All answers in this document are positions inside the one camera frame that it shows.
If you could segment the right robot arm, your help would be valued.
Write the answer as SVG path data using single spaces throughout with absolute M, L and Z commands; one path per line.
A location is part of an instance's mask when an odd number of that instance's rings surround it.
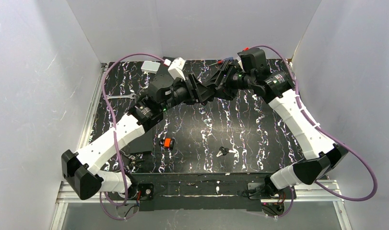
M 338 165 L 347 149 L 320 133 L 318 124 L 310 123 L 312 119 L 301 106 L 291 77 L 284 71 L 271 72 L 262 49 L 244 49 L 238 56 L 239 61 L 223 61 L 216 73 L 204 82 L 212 90 L 208 100 L 232 100 L 238 90 L 252 90 L 284 121 L 303 153 L 302 160 L 265 177 L 263 184 L 248 189 L 248 194 L 273 196 L 287 187 L 313 184 Z

